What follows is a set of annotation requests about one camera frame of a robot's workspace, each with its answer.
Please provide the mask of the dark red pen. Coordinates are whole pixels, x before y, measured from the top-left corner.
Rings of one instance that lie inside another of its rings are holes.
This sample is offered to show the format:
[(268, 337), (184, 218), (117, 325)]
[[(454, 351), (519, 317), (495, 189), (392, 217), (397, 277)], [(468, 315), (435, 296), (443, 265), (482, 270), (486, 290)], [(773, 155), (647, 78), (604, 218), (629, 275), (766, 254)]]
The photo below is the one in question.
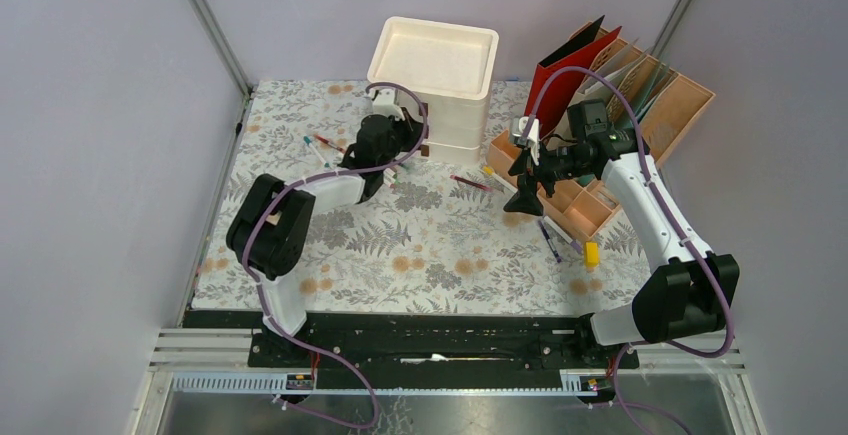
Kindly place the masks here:
[(487, 186), (487, 185), (484, 185), (482, 183), (478, 183), (478, 182), (463, 178), (463, 177), (458, 176), (456, 174), (451, 174), (450, 179), (452, 179), (456, 182), (459, 182), (461, 184), (473, 187), (475, 189), (485, 191), (485, 192), (492, 192), (493, 191), (493, 189), (491, 187)]

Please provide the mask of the white three-drawer organizer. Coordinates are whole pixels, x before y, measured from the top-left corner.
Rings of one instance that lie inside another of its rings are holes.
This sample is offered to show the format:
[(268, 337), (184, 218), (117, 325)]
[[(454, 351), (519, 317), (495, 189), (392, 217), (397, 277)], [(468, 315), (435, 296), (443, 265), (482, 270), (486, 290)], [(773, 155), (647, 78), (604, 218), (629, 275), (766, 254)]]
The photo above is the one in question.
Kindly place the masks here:
[(492, 29), (393, 16), (384, 23), (367, 80), (399, 84), (427, 105), (429, 160), (476, 165), (498, 43)]

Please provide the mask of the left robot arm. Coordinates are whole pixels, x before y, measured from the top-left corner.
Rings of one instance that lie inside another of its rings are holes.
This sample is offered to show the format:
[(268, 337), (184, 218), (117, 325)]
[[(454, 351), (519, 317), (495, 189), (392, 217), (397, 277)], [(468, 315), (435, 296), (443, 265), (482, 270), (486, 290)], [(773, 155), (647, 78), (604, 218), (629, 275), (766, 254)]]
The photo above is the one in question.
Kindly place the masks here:
[(255, 179), (227, 235), (226, 246), (257, 283), (264, 324), (276, 333), (272, 353), (288, 366), (309, 356), (299, 332), (307, 315), (289, 273), (298, 264), (314, 215), (364, 203), (384, 185), (384, 172), (418, 148), (427, 125), (410, 117), (365, 117), (342, 159), (324, 174), (291, 184), (271, 175)]

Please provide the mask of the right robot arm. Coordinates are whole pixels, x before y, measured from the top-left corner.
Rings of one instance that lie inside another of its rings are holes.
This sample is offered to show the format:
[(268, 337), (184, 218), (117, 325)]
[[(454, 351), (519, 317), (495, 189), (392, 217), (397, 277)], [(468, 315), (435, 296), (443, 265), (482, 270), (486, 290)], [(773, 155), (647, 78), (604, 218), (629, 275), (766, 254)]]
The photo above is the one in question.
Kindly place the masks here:
[(669, 342), (728, 328), (739, 266), (733, 256), (716, 254), (686, 221), (642, 136), (616, 128), (599, 100), (569, 107), (567, 117), (574, 142), (553, 150), (544, 147), (538, 120), (512, 122), (508, 139), (520, 153), (508, 170), (517, 191), (505, 211), (540, 215), (540, 190), (553, 196), (557, 183), (593, 175), (624, 210), (651, 270), (629, 304), (589, 316), (591, 329), (573, 341), (577, 360), (597, 367), (613, 345)]

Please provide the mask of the red folder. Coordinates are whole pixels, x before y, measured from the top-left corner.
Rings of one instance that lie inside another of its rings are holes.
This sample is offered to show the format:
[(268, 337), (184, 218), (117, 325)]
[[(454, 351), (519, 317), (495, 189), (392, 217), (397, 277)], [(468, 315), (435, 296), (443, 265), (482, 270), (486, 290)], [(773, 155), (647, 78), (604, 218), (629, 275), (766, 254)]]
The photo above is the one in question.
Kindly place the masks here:
[(602, 32), (604, 16), (575, 32), (563, 45), (536, 66), (525, 116), (536, 114), (541, 136), (551, 133), (561, 121), (585, 74), (579, 71), (554, 74), (563, 67), (589, 69), (595, 58), (620, 34), (621, 26)]

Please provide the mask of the dark blue pen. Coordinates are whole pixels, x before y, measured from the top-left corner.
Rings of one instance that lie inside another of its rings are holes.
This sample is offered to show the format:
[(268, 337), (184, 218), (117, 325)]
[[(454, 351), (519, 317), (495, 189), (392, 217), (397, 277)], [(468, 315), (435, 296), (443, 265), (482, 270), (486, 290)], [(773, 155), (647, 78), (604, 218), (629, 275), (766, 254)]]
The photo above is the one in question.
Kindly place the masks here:
[(539, 227), (539, 229), (542, 233), (544, 241), (545, 241), (546, 245), (548, 246), (549, 250), (551, 251), (551, 254), (554, 257), (555, 261), (557, 263), (561, 263), (562, 257), (559, 254), (559, 252), (558, 252), (558, 250), (557, 250), (557, 248), (556, 248), (556, 246), (553, 242), (553, 239), (551, 238), (551, 235), (550, 235), (550, 233), (548, 232), (548, 230), (545, 226), (544, 221), (542, 219), (539, 219), (539, 220), (536, 221), (536, 223), (537, 223), (537, 226)]

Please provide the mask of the teal folder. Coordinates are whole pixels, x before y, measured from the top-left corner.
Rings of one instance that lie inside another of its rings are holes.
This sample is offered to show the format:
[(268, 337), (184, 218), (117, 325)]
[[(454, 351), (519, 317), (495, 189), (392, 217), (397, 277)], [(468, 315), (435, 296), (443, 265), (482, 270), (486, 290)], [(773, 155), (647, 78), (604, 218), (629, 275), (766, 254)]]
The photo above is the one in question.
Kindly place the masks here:
[(662, 62), (653, 69), (632, 100), (631, 108), (634, 113), (638, 113), (642, 109), (655, 86), (665, 79), (669, 70), (670, 66)]

